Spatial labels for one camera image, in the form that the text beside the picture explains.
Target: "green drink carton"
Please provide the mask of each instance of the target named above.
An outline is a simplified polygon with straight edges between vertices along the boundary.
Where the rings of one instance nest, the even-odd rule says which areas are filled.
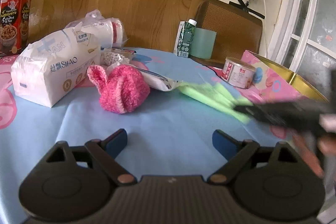
[[[180,22],[174,47],[174,54],[177,56],[189,58],[190,48],[196,29],[196,23],[197,22],[193,19]]]

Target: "frosted glass pane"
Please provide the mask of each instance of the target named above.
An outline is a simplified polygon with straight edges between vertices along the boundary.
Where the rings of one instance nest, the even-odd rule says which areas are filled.
[[[291,65],[298,44],[299,44],[299,42],[297,40],[291,38],[291,41],[289,42],[289,47],[288,47],[288,50],[287,50],[287,53],[286,53],[286,57],[285,57],[285,59],[282,63],[282,65],[284,67],[289,68],[289,66]]]
[[[307,45],[298,74],[329,98],[330,69],[335,67],[336,60],[320,50]]]
[[[336,52],[336,0],[318,0],[310,39]]]
[[[302,34],[303,26],[306,21],[308,7],[309,7],[309,0],[301,0],[300,7],[299,7],[299,13],[297,15],[295,27],[293,31],[293,34],[296,34],[299,37]]]

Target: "canned food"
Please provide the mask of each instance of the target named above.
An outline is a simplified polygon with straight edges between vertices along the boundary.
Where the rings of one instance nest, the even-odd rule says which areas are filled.
[[[233,57],[225,59],[222,79],[240,89],[248,89],[252,84],[255,67]]]

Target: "tissue pack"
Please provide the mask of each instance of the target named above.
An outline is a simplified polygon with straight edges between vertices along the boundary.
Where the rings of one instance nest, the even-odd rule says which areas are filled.
[[[82,24],[47,35],[29,44],[12,65],[15,94],[52,107],[100,62],[100,43]]]

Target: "white packet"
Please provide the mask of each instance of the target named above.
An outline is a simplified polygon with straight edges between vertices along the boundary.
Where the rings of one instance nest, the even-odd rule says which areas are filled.
[[[107,67],[106,71],[109,74],[115,67],[122,65],[122,63],[120,62],[116,62],[112,65],[110,65],[109,67]],[[173,79],[170,78],[166,78],[162,75],[159,75],[155,72],[149,71],[149,70],[144,70],[144,69],[140,69],[132,64],[126,64],[132,67],[137,68],[143,75],[143,78],[145,80],[145,82],[151,87],[154,88],[156,90],[160,90],[160,91],[171,91],[176,89],[182,82],[180,81],[175,81]]]
[[[80,22],[83,22],[83,32],[93,33],[102,48],[121,47],[127,41],[124,25],[120,19],[105,19],[99,10],[89,12],[84,18],[70,22],[66,28],[75,27]]]
[[[100,43],[76,27],[53,32],[29,44],[11,68],[15,94],[52,107],[86,76],[88,66],[100,63]]]

